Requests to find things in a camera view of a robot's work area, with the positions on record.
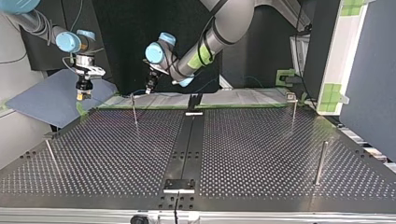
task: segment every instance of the perforated metal surface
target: perforated metal surface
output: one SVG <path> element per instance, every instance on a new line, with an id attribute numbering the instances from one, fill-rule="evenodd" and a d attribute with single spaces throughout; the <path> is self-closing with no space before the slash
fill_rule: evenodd
<path id="1" fill-rule="evenodd" d="M 323 141 L 329 147 L 315 186 Z M 203 153 L 200 196 L 207 199 L 396 203 L 395 175 L 311 111 L 298 109 L 293 121 L 292 108 L 207 110 Z"/>
<path id="2" fill-rule="evenodd" d="M 183 122 L 181 111 L 96 111 L 0 181 L 0 193 L 156 196 Z"/>

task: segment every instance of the robotic arm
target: robotic arm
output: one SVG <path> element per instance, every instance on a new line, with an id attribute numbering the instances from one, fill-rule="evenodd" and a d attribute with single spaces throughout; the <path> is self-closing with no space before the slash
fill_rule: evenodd
<path id="1" fill-rule="evenodd" d="M 177 40 L 162 33 L 157 42 L 146 49 L 150 65 L 150 80 L 147 93 L 157 85 L 162 74 L 172 77 L 174 84 L 187 87 L 194 79 L 194 73 L 202 66 L 213 62 L 214 57 L 227 46 L 239 41 L 248 31 L 254 14 L 255 2 L 252 0 L 201 0 L 210 10 L 212 28 L 205 30 L 200 40 L 181 59 L 173 52 Z"/>
<path id="2" fill-rule="evenodd" d="M 91 79 L 102 77 L 106 72 L 95 66 L 93 54 L 97 51 L 95 33 L 78 30 L 73 34 L 63 27 L 53 25 L 35 10 L 40 0 L 0 0 L 0 12 L 19 24 L 25 31 L 56 44 L 64 52 L 77 54 L 74 67 L 78 74 L 78 100 L 91 98 Z"/>

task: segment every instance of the metal table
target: metal table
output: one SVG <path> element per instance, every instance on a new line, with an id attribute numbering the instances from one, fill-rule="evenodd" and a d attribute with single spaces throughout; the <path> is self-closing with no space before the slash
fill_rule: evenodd
<path id="1" fill-rule="evenodd" d="M 37 211 L 395 221 L 396 175 L 325 118 L 292 111 L 139 110 L 137 125 L 132 110 L 94 111 L 0 171 L 0 222 Z M 195 192 L 165 194 L 168 179 L 193 180 Z"/>

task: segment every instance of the vertical metal rod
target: vertical metal rod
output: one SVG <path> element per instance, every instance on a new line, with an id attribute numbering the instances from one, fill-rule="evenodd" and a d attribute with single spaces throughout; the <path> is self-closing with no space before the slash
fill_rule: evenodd
<path id="1" fill-rule="evenodd" d="M 294 110 L 293 110 L 293 121 L 294 121 L 294 120 L 295 120 L 295 118 L 296 118 L 297 103 L 298 103 L 298 101 L 295 101 L 295 103 L 294 103 Z"/>
<path id="2" fill-rule="evenodd" d="M 46 140 L 47 147 L 49 149 L 49 154 L 53 160 L 55 160 L 55 155 L 53 155 L 52 148 L 50 147 L 50 140 Z"/>
<path id="3" fill-rule="evenodd" d="M 136 109 L 135 109 L 135 106 L 134 106 L 134 94 L 132 93 L 132 95 L 131 95 L 131 100 L 132 100 L 132 107 L 133 107 L 133 109 L 134 109 L 134 124 L 137 124 L 137 115 L 136 115 Z"/>
<path id="4" fill-rule="evenodd" d="M 322 173 L 322 170 L 323 170 L 323 163 L 324 163 L 324 160 L 325 160 L 325 157 L 326 157 L 326 151 L 327 151 L 328 145 L 329 145 L 329 142 L 327 142 L 327 141 L 323 142 L 323 146 L 322 146 L 322 150 L 321 150 L 321 154 L 320 154 L 318 172 L 317 172 L 317 176 L 315 178 L 315 185 L 318 185 L 319 181 L 320 181 L 321 173 Z"/>

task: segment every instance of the metal plate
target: metal plate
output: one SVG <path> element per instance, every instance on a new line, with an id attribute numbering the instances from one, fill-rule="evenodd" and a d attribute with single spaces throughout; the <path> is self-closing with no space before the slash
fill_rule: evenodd
<path id="1" fill-rule="evenodd" d="M 396 175 L 311 111 L 207 110 L 202 132 L 196 210 L 396 213 Z"/>
<path id="2" fill-rule="evenodd" d="M 136 126 L 132 110 L 96 111 L 50 141 L 55 160 L 44 148 L 11 164 L 0 176 L 0 206 L 158 209 L 183 111 L 137 117 Z"/>

